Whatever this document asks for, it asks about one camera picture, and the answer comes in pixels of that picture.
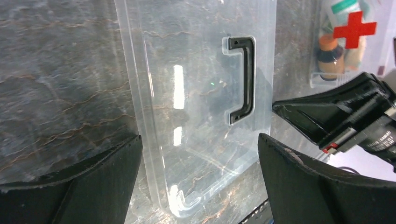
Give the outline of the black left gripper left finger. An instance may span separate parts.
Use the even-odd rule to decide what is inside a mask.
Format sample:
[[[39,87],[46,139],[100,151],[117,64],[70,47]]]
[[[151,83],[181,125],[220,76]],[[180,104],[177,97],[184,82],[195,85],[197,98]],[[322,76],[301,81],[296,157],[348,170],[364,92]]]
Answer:
[[[142,158],[141,136],[29,182],[0,187],[3,224],[122,224]]]

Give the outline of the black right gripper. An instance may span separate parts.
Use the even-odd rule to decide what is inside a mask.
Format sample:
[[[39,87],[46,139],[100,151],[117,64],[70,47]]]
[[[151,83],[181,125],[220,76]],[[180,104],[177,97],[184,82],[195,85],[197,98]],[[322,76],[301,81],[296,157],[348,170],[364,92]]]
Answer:
[[[396,80],[363,72],[329,91],[279,100],[272,111],[326,153],[358,145],[396,166]]]

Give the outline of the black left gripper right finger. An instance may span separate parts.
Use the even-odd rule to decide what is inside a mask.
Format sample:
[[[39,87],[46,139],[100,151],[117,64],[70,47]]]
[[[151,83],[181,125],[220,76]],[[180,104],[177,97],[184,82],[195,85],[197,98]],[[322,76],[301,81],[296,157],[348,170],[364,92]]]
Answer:
[[[277,224],[393,224],[394,182],[347,172],[261,133],[258,155]]]

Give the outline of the brown medicine bottle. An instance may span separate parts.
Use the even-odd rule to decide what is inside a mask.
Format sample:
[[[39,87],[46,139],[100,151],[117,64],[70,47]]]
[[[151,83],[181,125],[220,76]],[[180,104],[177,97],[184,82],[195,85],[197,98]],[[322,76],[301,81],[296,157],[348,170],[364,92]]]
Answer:
[[[317,53],[320,77],[325,81],[336,80],[345,72],[344,49],[333,38],[333,34],[324,34],[318,40],[319,50]]]

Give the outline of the clear plastic storage box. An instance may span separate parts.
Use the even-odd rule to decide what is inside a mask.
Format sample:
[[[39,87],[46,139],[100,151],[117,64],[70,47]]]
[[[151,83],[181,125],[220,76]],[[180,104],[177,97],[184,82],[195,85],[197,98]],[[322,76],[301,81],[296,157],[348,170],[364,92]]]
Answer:
[[[344,26],[333,28],[327,13],[327,0],[318,1],[311,55],[310,86],[328,90],[342,85],[362,72],[384,77],[396,68],[396,2],[394,0],[358,0],[362,11],[349,14]],[[333,34],[344,49],[345,72],[333,81],[320,77],[318,40]]]

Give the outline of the white bottle green label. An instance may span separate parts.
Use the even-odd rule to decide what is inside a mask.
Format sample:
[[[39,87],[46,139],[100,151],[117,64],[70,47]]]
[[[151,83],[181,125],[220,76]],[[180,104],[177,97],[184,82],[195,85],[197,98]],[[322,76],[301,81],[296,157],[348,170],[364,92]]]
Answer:
[[[350,13],[362,11],[357,0],[328,0],[326,3],[328,17],[333,28],[346,25]]]

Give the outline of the clear box lid black handle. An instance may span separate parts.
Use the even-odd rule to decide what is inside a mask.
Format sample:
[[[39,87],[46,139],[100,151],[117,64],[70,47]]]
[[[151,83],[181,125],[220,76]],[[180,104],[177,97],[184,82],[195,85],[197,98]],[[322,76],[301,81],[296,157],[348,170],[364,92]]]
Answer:
[[[274,0],[115,2],[151,200],[202,210],[269,133]]]

